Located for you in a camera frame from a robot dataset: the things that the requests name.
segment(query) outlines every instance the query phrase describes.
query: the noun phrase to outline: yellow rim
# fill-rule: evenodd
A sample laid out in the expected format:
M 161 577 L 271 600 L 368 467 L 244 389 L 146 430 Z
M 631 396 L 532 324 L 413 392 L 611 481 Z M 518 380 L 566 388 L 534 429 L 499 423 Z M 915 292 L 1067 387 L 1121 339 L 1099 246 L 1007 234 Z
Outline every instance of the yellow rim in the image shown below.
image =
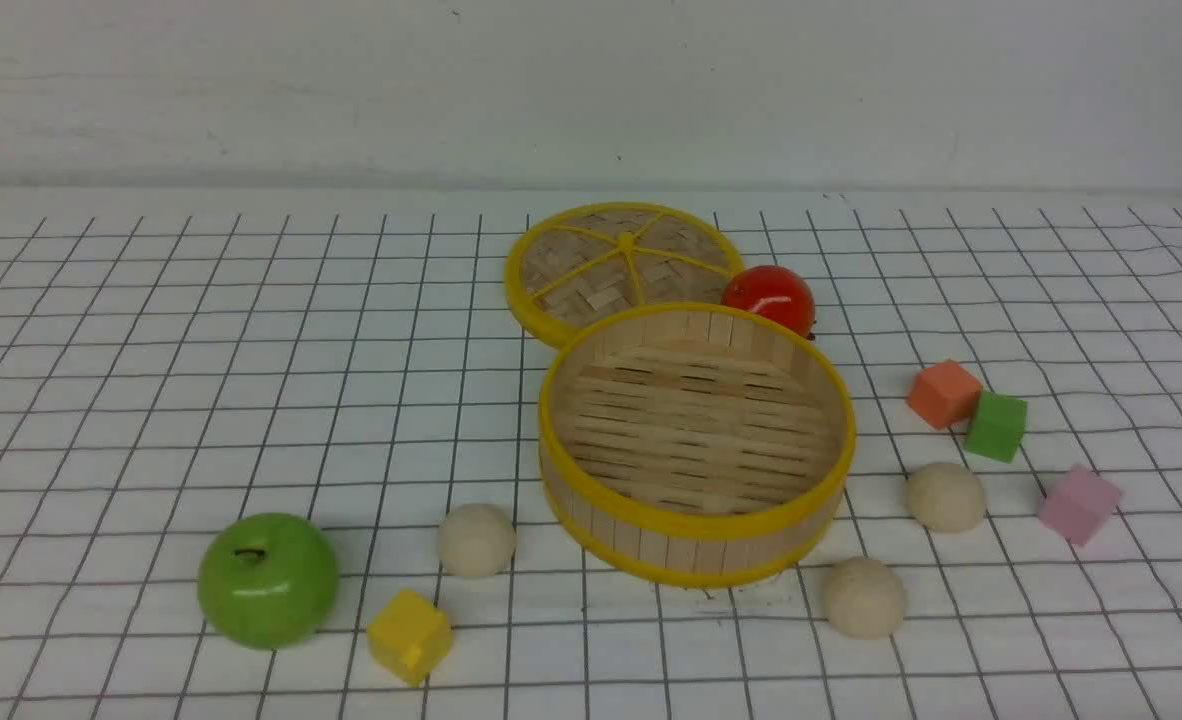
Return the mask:
M 827 533 L 830 524 L 834 519 L 834 512 L 827 518 L 823 524 L 823 527 L 818 528 L 818 533 L 814 537 L 808 538 L 800 547 L 787 552 L 784 556 L 778 557 L 778 559 L 766 562 L 766 564 L 753 567 L 751 570 L 738 571 L 738 573 L 727 575 L 701 575 L 701 573 L 677 573 L 675 570 L 668 570 L 660 567 L 658 565 L 649 565 L 644 562 L 636 560 L 635 557 L 623 554 L 613 549 L 606 546 L 603 541 L 597 541 L 596 538 L 586 533 L 586 530 L 577 527 L 573 524 L 573 519 L 565 514 L 564 508 L 560 507 L 559 502 L 551 497 L 551 488 L 543 484 L 543 493 L 546 497 L 546 504 L 551 507 L 551 512 L 556 514 L 556 520 L 560 521 L 565 532 L 570 533 L 573 539 L 576 539 L 583 547 L 587 549 L 592 554 L 599 557 L 600 560 L 608 562 L 609 565 L 613 565 L 623 573 L 636 575 L 638 578 L 647 580 L 652 580 L 655 583 L 664 585 L 678 585 L 678 588 L 733 588 L 733 585 L 742 585 L 746 583 L 754 583 L 756 580 L 768 578 L 769 575 L 778 575 L 780 571 L 786 570 L 800 562 L 801 557 L 808 554 L 816 544 L 818 544 L 823 537 Z
M 814 357 L 814 361 L 818 361 L 818 364 L 823 368 L 824 372 L 827 374 L 830 382 L 834 384 L 834 388 L 838 389 L 839 395 L 842 396 L 844 411 L 843 447 L 842 452 L 839 452 L 839 456 L 834 460 L 832 469 L 829 471 L 827 476 L 812 487 L 810 492 L 803 493 L 803 495 L 795 498 L 795 500 L 773 507 L 773 510 L 748 512 L 746 515 L 722 515 L 722 518 L 687 515 L 682 514 L 682 512 L 658 510 L 658 507 L 652 507 L 650 505 L 645 505 L 644 502 L 631 500 L 629 497 L 619 495 L 619 493 L 604 487 L 603 484 L 596 482 L 596 479 L 591 478 L 591 475 L 579 468 L 577 461 L 573 460 L 573 456 L 569 455 L 569 452 L 565 450 L 564 446 L 559 442 L 559 439 L 556 435 L 554 420 L 551 419 L 550 396 L 551 383 L 553 383 L 556 375 L 559 374 L 559 369 L 564 365 L 565 361 L 569 359 L 569 355 L 574 350 L 574 348 L 578 348 L 583 342 L 585 342 L 587 337 L 604 331 L 605 327 L 610 327 L 610 325 L 613 325 L 615 323 L 639 318 L 643 314 L 671 313 L 673 311 L 678 310 L 733 314 L 736 318 L 754 322 L 755 324 L 759 324 L 760 327 L 768 327 L 771 331 L 778 332 L 780 336 L 788 338 L 793 345 Z M 611 314 L 604 320 L 600 320 L 595 325 L 590 325 L 590 327 L 583 329 L 582 332 L 577 333 L 573 339 L 570 340 L 563 350 L 560 350 L 559 355 L 556 356 L 556 363 L 551 364 L 551 369 L 547 370 L 546 380 L 543 382 L 541 395 L 537 401 L 537 421 L 539 421 L 539 439 L 543 443 L 543 450 L 546 450 L 547 458 L 550 458 L 551 462 L 553 462 L 556 471 L 558 471 L 565 482 L 569 484 L 569 487 L 573 488 L 573 492 L 577 492 L 578 495 L 585 497 L 592 505 L 610 512 L 610 514 L 628 520 L 629 523 L 637 525 L 637 527 L 651 530 L 655 533 L 665 536 L 681 536 L 696 539 L 764 537 L 766 534 L 778 532 L 778 530 L 791 527 L 791 525 L 797 524 L 797 521 L 805 518 L 805 515 L 810 515 L 812 512 L 819 511 L 829 498 L 842 491 L 844 486 L 844 476 L 846 476 L 847 467 L 853 460 L 853 450 L 857 443 L 857 423 L 853 419 L 853 402 L 850 400 L 850 396 L 847 396 L 847 389 L 844 387 L 843 378 L 834 371 L 834 368 L 829 363 L 827 357 L 816 350 L 816 348 L 812 346 L 811 343 L 806 342 L 805 338 L 788 331 L 786 327 L 782 327 L 782 325 L 761 318 L 759 314 L 745 313 L 742 310 L 735 310 L 723 305 L 709 305 L 703 301 L 669 301 L 669 304 L 664 305 L 645 305 L 642 307 L 635 307 L 632 310 L 624 311 L 624 313 Z
M 539 236 L 541 236 L 547 231 L 558 228 L 559 225 L 564 222 L 564 220 L 567 220 L 570 218 L 578 218 L 579 215 L 587 215 L 591 213 L 603 213 L 604 210 L 651 210 L 652 213 L 656 213 L 655 218 L 650 219 L 649 222 L 643 225 L 642 229 L 649 227 L 649 225 L 651 223 L 658 222 L 658 220 L 661 220 L 662 218 L 675 218 L 678 220 L 683 220 L 683 222 L 696 225 L 696 227 L 701 228 L 702 232 L 707 234 L 707 236 L 710 236 L 712 241 L 715 242 L 715 245 L 720 248 L 720 251 L 723 252 L 725 260 L 728 261 L 729 266 L 727 270 L 714 268 L 714 266 L 706 265 L 703 262 L 699 262 L 691 260 L 690 258 L 684 258 L 682 255 L 675 255 L 671 252 L 663 249 L 658 251 L 641 249 L 639 247 L 637 247 L 637 249 L 634 249 L 635 252 L 645 252 L 647 255 L 658 255 L 663 258 L 677 259 L 683 262 L 689 262 L 700 266 L 700 268 L 702 270 L 713 270 L 713 272 L 716 272 L 725 277 L 733 277 L 738 273 L 741 273 L 743 270 L 742 257 L 738 254 L 736 247 L 733 247 L 733 242 L 729 242 L 728 238 L 725 236 L 722 232 L 715 228 L 715 225 L 707 223 L 701 218 L 694 218 L 693 215 L 684 213 L 683 210 L 675 210 L 674 208 L 667 208 L 667 206 L 663 205 L 649 205 L 649 202 L 600 202 L 600 205 L 584 205 L 582 206 L 582 208 L 573 208 L 571 210 L 564 210 L 563 213 L 551 215 L 551 218 L 546 218 L 540 223 L 533 225 L 533 227 L 530 228 L 528 232 L 524 233 L 519 238 L 519 240 L 515 242 L 515 246 L 512 247 L 509 255 L 507 255 L 507 268 L 505 268 L 504 272 L 504 290 L 507 291 L 507 304 L 509 305 L 509 309 L 512 309 L 512 313 L 515 316 L 515 320 L 518 320 L 519 324 L 521 324 L 522 327 L 526 329 L 526 331 L 533 333 L 533 337 L 537 337 L 538 340 L 545 342 L 546 345 L 551 345 L 552 348 L 564 348 L 565 345 L 569 344 L 570 340 L 572 340 L 573 336 L 578 333 L 580 327 L 574 327 L 574 325 L 553 318 L 553 316 L 547 314 L 545 310 L 541 310 L 541 307 L 537 306 L 537 301 L 533 301 L 533 299 L 535 299 L 535 297 L 538 296 L 545 296 L 546 292 L 554 290 L 554 287 L 558 287 L 559 284 L 567 281 L 573 275 L 578 274 L 578 272 L 582 272 L 582 270 L 590 268 L 590 266 L 595 264 L 599 264 L 617 257 L 621 251 L 606 249 L 604 255 L 596 258 L 591 264 L 582 265 L 582 267 L 574 270 L 574 272 L 567 273 L 560 278 L 556 278 L 556 280 L 551 283 L 550 286 L 540 290 L 539 292 L 532 293 L 532 296 L 524 287 L 521 278 L 521 264 L 524 260 L 524 255 L 527 254 L 528 247 L 533 245 L 533 242 Z M 578 228 L 569 228 L 569 229 L 573 232 L 582 232 L 582 229 Z M 599 233 L 582 232 L 582 234 L 587 234 L 587 236 L 595 236 L 599 238 L 599 240 L 604 240 L 608 244 L 606 247 L 617 246 L 617 241 L 615 241 L 612 238 L 600 236 Z M 632 279 L 632 285 L 636 287 L 636 293 L 637 293 L 636 299 L 639 300 L 638 296 L 638 293 L 641 292 L 639 279 L 636 277 L 634 272 L 635 268 L 634 265 L 631 264 L 631 255 L 626 254 L 626 259 L 628 259 L 628 266 L 631 266 L 632 270 L 631 279 Z

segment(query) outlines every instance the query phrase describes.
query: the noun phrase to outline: toy block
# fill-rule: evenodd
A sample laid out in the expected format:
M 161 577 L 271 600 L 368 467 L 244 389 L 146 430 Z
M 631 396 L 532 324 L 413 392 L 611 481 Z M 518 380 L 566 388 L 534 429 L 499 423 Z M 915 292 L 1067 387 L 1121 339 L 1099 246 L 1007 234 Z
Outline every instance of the toy block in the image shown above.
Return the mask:
M 453 647 L 449 616 L 408 588 L 377 614 L 366 635 L 377 664 L 411 688 L 422 685 Z
M 1012 462 L 1026 433 L 1026 401 L 1021 397 L 981 393 L 978 411 L 969 424 L 965 449 L 974 455 Z
M 972 377 L 960 363 L 948 359 L 920 370 L 907 404 L 933 429 L 940 430 L 974 414 L 983 383 Z
M 1063 475 L 1040 507 L 1040 521 L 1073 544 L 1089 543 L 1121 505 L 1121 488 L 1077 465 Z

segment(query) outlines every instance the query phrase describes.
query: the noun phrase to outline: bamboo steamer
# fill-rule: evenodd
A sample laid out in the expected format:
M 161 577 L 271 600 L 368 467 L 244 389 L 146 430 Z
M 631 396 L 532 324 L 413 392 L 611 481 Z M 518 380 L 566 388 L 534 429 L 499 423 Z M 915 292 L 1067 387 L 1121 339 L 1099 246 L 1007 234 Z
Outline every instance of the bamboo steamer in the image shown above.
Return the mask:
M 843 498 L 856 423 L 800 336 L 707 304 L 647 305 L 583 329 L 539 398 L 544 488 L 604 562 L 683 588 L 795 564 Z
M 690 214 L 643 202 L 565 210 L 524 233 L 507 259 L 515 319 L 552 348 L 610 314 L 660 301 L 720 301 L 742 259 Z

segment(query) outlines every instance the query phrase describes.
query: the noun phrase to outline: green cube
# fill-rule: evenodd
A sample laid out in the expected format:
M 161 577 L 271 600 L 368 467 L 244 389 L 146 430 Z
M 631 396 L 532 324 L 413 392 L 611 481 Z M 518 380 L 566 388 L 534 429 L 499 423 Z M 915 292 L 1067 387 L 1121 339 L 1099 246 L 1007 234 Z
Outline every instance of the green cube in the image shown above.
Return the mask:
M 974 455 L 1012 462 L 1026 433 L 1026 401 L 983 391 L 969 424 L 965 449 Z

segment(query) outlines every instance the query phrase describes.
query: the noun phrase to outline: beige ball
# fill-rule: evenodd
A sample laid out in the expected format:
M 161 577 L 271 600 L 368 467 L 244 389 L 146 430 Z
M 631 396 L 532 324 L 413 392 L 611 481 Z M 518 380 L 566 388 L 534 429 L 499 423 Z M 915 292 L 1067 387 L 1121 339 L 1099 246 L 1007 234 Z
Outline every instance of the beige ball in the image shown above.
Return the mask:
M 851 557 L 823 580 L 823 611 L 851 638 L 884 638 L 905 618 L 907 592 L 883 562 Z
M 955 462 L 933 462 L 915 471 L 907 479 L 905 499 L 911 517 L 939 533 L 975 528 L 987 515 L 983 484 Z
M 460 578 L 485 578 L 507 567 L 515 552 L 515 530 L 496 506 L 474 502 L 455 507 L 436 536 L 440 564 Z

